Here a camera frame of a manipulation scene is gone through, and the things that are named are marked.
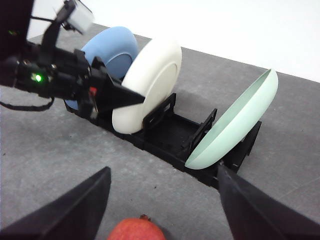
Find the gray tabletop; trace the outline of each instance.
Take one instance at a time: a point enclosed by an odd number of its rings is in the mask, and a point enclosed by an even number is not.
[[[62,31],[58,46],[80,49],[105,28],[94,25],[85,36]],[[136,38],[140,49],[149,41]],[[173,90],[175,112],[201,122],[218,108],[218,119],[264,71],[183,48]],[[278,78],[278,92],[238,174],[320,223],[320,83],[283,73]],[[26,105],[47,101],[6,87],[1,100]],[[214,188],[67,112],[62,100],[45,112],[1,107],[0,115],[1,228],[109,166],[111,190],[96,239],[105,239],[120,220],[141,214],[164,228],[168,240],[232,239]]]

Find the dish rack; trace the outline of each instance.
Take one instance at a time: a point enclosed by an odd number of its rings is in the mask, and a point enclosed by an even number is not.
[[[258,121],[245,138],[215,164],[204,169],[190,169],[185,167],[185,162],[211,129],[216,118],[217,108],[213,109],[204,122],[197,123],[175,114],[176,96],[176,93],[172,93],[145,116],[142,130],[133,134],[121,134],[114,130],[112,110],[99,113],[95,119],[86,119],[92,124],[132,143],[135,147],[166,161],[174,168],[190,174],[201,183],[218,189],[218,165],[223,163],[232,171],[237,172],[245,157],[250,154],[262,122]],[[70,108],[67,104],[65,104],[65,107],[68,112],[79,116],[77,110]]]

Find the red fruit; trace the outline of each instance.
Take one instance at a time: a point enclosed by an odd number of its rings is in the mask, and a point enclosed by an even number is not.
[[[107,240],[166,240],[157,225],[147,215],[127,218],[115,226]]]

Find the cable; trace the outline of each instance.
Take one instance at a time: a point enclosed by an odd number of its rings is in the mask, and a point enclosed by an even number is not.
[[[16,111],[42,112],[42,111],[48,110],[52,106],[54,101],[55,101],[55,98],[52,96],[51,101],[48,104],[42,105],[42,106],[15,106],[15,105],[4,103],[2,101],[0,101],[0,105],[7,109],[16,110]]]
[[[52,20],[52,19],[43,18],[43,17],[38,17],[38,16],[31,16],[31,19],[47,21],[47,22],[50,22],[50,23],[53,23],[53,22],[54,22],[54,20]]]

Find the white backdrop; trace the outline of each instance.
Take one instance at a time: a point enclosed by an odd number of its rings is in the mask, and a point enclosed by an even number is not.
[[[95,23],[124,26],[182,47],[320,82],[320,0],[82,0]],[[53,18],[62,0],[36,0]],[[45,25],[33,21],[29,37]]]

